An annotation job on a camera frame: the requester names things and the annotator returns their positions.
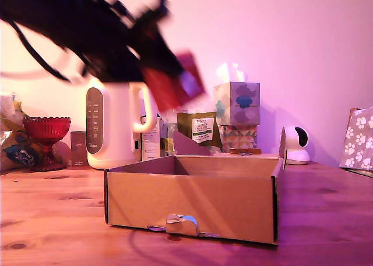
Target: red glass bowl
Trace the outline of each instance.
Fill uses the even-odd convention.
[[[23,119],[23,126],[27,134],[44,146],[43,162],[32,167],[32,170],[55,171],[66,168],[66,165],[56,162],[52,146],[66,136],[70,124],[71,118],[28,117]]]

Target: tissue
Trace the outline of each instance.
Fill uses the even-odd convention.
[[[246,82],[247,75],[243,71],[237,70],[238,64],[225,62],[217,70],[217,77],[223,81],[223,83],[229,82]]]

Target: red item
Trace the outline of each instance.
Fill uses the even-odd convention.
[[[66,165],[56,162],[52,146],[66,136],[69,132],[70,124],[70,118],[28,117],[23,119],[26,133],[44,146],[43,162],[32,167],[31,170],[56,171],[66,168]]]
[[[170,77],[164,72],[143,68],[145,83],[150,88],[160,112],[183,106],[206,92],[193,55],[190,52],[184,52],[176,54],[176,57],[184,69],[194,76],[198,88],[196,93],[190,96],[183,89],[180,77]]]

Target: pink wall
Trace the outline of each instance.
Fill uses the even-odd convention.
[[[133,13],[154,2],[121,1]],[[349,109],[373,105],[373,0],[169,1],[165,38],[174,50],[194,52],[209,93],[221,83],[216,69],[227,61],[261,83],[258,143],[264,152],[277,151],[283,126],[298,125],[309,133],[314,161],[339,164]],[[2,71],[41,73],[32,81],[3,74],[2,90],[15,91],[30,115],[68,115],[72,130],[84,130],[86,86],[44,75],[13,30],[1,28]],[[74,71],[76,63],[59,59],[61,50],[50,41],[26,33],[49,62]]]

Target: kettle handle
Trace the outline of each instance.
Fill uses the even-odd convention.
[[[157,124],[156,102],[145,83],[131,82],[129,83],[131,101],[131,122],[133,122],[133,132],[146,133],[154,129]],[[140,121],[140,90],[142,90],[145,104],[146,122],[141,124]]]

